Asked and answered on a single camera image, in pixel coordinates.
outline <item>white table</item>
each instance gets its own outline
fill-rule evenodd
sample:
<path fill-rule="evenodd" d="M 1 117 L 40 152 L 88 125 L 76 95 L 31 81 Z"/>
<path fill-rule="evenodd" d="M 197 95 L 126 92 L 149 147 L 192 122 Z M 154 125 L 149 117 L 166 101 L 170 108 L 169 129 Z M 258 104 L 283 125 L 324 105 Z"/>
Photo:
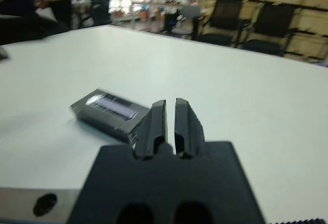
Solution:
<path fill-rule="evenodd" d="M 267 222 L 328 220 L 328 70 L 281 57 L 98 27 L 5 46 L 0 186 L 81 188 L 98 149 L 117 143 L 69 106 L 100 87 L 150 106 L 176 97 L 207 140 L 228 139 Z"/>

